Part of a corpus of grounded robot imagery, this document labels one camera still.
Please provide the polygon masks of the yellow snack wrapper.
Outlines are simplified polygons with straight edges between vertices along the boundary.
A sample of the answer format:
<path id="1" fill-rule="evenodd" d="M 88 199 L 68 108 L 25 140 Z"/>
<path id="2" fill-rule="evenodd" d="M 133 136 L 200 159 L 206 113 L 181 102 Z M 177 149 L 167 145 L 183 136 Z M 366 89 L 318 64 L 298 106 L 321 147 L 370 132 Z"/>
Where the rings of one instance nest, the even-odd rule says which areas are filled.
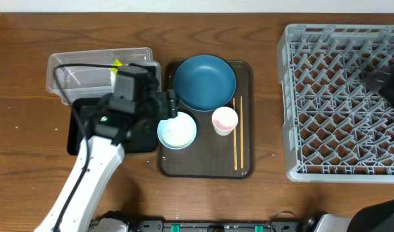
<path id="1" fill-rule="evenodd" d="M 111 72 L 114 73 L 114 74 L 117 74 L 117 72 L 118 72 L 118 67 L 119 67 L 119 66 L 123 66 L 124 64 L 123 64 L 122 62 L 120 62 L 118 59 L 115 59 L 115 60 L 113 61 L 112 65 L 113 65 L 113 68 L 110 69 Z"/>

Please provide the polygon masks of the pink cup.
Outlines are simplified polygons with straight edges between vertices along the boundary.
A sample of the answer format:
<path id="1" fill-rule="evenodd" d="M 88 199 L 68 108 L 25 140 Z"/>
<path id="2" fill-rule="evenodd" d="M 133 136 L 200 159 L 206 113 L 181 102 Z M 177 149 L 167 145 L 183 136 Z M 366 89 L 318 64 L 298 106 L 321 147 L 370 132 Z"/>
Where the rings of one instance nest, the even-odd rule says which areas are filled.
<path id="1" fill-rule="evenodd" d="M 215 132 L 218 135 L 226 136 L 237 126 L 239 119 L 235 110 L 223 106 L 213 112 L 211 121 Z"/>

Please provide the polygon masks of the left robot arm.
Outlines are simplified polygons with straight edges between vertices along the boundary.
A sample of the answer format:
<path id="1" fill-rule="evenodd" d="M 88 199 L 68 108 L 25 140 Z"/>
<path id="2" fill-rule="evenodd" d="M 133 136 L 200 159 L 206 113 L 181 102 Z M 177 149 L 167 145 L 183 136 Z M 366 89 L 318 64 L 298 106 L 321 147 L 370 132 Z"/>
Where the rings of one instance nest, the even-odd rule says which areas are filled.
<path id="1" fill-rule="evenodd" d="M 78 99 L 71 114 L 82 140 L 76 163 L 37 231 L 87 231 L 111 176 L 128 153 L 156 149 L 156 125 L 178 114 L 174 90 L 128 101 L 107 93 Z"/>

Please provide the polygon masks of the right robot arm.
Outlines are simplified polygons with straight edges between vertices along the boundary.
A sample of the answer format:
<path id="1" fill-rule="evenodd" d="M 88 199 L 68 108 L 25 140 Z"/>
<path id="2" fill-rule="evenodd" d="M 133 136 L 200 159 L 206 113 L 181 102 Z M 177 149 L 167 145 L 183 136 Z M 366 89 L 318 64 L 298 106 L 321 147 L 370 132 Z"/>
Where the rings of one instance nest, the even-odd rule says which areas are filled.
<path id="1" fill-rule="evenodd" d="M 385 98 L 394 109 L 394 68 L 373 72 L 364 83 Z M 360 210 L 350 222 L 348 231 L 394 232 L 394 200 Z"/>

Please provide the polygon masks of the clear plastic waste bin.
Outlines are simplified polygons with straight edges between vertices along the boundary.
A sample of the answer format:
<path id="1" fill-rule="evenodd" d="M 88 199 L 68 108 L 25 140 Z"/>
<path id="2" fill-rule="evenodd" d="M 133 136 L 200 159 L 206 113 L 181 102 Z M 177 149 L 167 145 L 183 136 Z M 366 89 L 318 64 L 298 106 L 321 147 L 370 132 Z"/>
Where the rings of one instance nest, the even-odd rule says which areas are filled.
<path id="1" fill-rule="evenodd" d="M 88 50 L 77 52 L 54 53 L 48 59 L 46 89 L 50 93 L 61 95 L 55 83 L 53 69 L 60 64 L 87 63 L 112 65 L 120 61 L 127 65 L 131 63 L 156 66 L 156 78 L 161 79 L 162 71 L 158 62 L 153 60 L 150 48 L 119 48 L 105 50 Z M 109 68 L 96 67 L 63 67 L 56 70 L 59 85 L 66 92 L 70 101 L 79 98 L 101 97 L 113 91 L 114 74 Z"/>

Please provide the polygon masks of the grey dishwasher rack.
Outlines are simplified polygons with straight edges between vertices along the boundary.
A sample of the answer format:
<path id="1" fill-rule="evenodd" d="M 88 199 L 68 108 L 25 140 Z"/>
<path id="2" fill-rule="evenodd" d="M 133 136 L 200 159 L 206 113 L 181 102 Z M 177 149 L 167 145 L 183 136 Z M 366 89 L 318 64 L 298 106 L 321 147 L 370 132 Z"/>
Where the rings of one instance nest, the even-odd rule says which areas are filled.
<path id="1" fill-rule="evenodd" d="M 394 66 L 394 25 L 289 24 L 277 61 L 287 177 L 394 184 L 394 109 L 363 82 Z"/>

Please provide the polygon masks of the light blue rice bowl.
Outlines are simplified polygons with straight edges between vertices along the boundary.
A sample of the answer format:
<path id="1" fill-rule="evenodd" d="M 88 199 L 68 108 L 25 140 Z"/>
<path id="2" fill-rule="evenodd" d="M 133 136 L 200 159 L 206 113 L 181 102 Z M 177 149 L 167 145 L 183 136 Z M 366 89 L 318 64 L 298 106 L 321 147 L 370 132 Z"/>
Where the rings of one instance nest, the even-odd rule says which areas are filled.
<path id="1" fill-rule="evenodd" d="M 194 119 L 187 113 L 179 112 L 175 118 L 161 120 L 157 135 L 160 142 L 169 149 L 186 148 L 196 138 L 197 127 Z"/>

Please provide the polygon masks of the dark blue bowl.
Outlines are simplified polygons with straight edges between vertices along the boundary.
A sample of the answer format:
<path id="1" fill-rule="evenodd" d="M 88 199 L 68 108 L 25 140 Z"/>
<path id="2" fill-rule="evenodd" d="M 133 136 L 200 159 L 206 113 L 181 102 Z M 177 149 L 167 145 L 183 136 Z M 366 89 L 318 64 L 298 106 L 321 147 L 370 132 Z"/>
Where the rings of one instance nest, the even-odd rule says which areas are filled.
<path id="1" fill-rule="evenodd" d="M 173 79 L 180 101 L 196 111 L 213 111 L 226 105 L 236 85 L 232 67 L 213 55 L 197 55 L 185 60 Z"/>

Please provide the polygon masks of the brown serving tray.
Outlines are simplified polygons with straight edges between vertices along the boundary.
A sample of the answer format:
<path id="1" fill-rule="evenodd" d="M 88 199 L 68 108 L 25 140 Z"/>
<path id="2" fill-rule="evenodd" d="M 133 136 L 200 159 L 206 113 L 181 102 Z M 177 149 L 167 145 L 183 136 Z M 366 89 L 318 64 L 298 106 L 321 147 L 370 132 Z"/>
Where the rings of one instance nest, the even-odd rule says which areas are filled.
<path id="1" fill-rule="evenodd" d="M 159 170 L 168 177 L 245 179 L 255 168 L 253 71 L 245 61 L 227 61 L 236 75 L 236 112 L 240 115 L 240 96 L 243 96 L 244 168 L 240 168 L 240 126 L 236 128 L 238 170 L 234 170 L 233 133 L 218 135 L 211 122 L 212 113 L 196 111 L 179 105 L 196 122 L 197 134 L 191 145 L 171 150 L 158 148 Z"/>

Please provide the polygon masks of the black tray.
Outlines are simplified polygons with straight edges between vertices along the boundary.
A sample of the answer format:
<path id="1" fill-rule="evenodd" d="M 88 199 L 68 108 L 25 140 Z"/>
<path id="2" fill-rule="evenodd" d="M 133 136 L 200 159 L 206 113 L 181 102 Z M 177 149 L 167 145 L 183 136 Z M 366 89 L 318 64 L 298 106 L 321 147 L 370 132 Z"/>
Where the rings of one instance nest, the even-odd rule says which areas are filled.
<path id="1" fill-rule="evenodd" d="M 99 98 L 79 98 L 76 99 L 72 107 L 75 108 L 78 116 L 85 121 L 94 112 Z M 139 121 L 131 129 L 131 134 L 127 134 L 123 147 L 126 153 L 149 153 L 156 149 L 158 137 L 156 121 Z M 77 121 L 73 113 L 70 116 L 70 126 L 68 132 L 68 142 L 66 150 L 69 155 L 78 155 L 82 133 L 79 130 Z"/>

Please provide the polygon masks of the left wooden chopstick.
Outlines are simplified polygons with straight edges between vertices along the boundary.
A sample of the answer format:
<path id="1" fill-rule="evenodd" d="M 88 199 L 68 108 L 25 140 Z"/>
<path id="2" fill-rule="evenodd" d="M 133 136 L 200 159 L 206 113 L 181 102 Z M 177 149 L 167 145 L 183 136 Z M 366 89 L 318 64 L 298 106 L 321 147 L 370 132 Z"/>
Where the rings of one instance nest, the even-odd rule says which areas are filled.
<path id="1" fill-rule="evenodd" d="M 236 100 L 235 98 L 232 99 L 233 110 L 235 113 L 236 110 Z M 233 142 L 234 142 L 234 170 L 238 170 L 238 158 L 237 158 L 237 137 L 236 137 L 236 127 L 233 129 Z"/>

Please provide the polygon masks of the wooden chopstick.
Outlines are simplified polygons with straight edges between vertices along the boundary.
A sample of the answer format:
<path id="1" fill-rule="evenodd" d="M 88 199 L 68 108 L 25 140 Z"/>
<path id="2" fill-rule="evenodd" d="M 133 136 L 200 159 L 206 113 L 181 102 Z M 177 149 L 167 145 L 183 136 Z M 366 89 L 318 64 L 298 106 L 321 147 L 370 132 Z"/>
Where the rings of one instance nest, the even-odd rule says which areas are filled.
<path id="1" fill-rule="evenodd" d="M 244 168 L 244 117 L 243 117 L 243 96 L 240 96 L 240 168 Z"/>
<path id="2" fill-rule="evenodd" d="M 235 113 L 236 110 L 236 100 L 235 98 L 232 99 L 233 110 Z M 234 142 L 234 170 L 238 170 L 238 158 L 237 158 L 237 137 L 236 137 L 236 127 L 233 129 L 233 142 Z"/>

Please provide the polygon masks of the right wooden chopstick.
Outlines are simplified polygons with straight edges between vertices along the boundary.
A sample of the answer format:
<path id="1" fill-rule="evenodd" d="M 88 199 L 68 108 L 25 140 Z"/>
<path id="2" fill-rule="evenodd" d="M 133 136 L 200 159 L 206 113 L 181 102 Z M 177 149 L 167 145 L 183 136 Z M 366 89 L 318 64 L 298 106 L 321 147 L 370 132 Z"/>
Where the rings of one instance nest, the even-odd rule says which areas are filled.
<path id="1" fill-rule="evenodd" d="M 244 117 L 243 117 L 243 96 L 240 96 L 240 168 L 244 168 Z"/>

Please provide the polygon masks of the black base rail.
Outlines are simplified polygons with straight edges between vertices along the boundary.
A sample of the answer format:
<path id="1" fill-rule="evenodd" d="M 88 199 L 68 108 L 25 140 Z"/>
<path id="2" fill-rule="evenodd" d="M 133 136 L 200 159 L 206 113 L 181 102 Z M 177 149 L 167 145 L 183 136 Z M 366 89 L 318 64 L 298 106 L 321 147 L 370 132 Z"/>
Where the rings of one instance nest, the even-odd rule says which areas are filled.
<path id="1" fill-rule="evenodd" d="M 298 232 L 298 231 L 346 231 L 351 218 L 337 217 L 323 211 L 301 220 L 294 214 L 292 218 L 276 214 L 270 221 L 169 221 L 163 218 L 133 218 L 119 211 L 109 211 L 102 218 L 90 222 L 89 232 Z"/>

